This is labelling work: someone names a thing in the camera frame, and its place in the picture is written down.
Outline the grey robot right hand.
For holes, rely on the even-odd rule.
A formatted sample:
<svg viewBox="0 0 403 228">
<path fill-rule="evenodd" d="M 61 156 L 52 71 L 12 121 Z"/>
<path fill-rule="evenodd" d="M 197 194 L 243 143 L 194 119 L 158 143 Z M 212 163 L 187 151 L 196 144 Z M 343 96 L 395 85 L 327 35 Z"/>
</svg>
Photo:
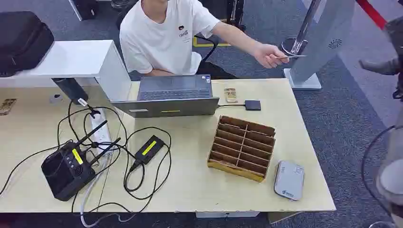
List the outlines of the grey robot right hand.
<svg viewBox="0 0 403 228">
<path fill-rule="evenodd" d="M 359 60 L 359 65 L 362 69 L 381 75 L 398 74 L 396 91 L 393 92 L 392 97 L 403 101 L 403 17 L 387 22 L 384 30 L 397 53 L 397 58 L 379 63 Z"/>
</svg>

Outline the person's left hand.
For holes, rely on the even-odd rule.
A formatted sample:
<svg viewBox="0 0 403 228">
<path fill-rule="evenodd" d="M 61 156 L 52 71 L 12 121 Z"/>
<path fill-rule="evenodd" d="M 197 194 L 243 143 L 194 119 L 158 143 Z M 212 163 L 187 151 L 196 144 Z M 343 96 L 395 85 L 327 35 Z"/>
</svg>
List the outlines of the person's left hand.
<svg viewBox="0 0 403 228">
<path fill-rule="evenodd" d="M 288 56 L 279 50 L 277 46 L 258 44 L 253 56 L 265 68 L 276 68 L 289 62 Z"/>
</svg>

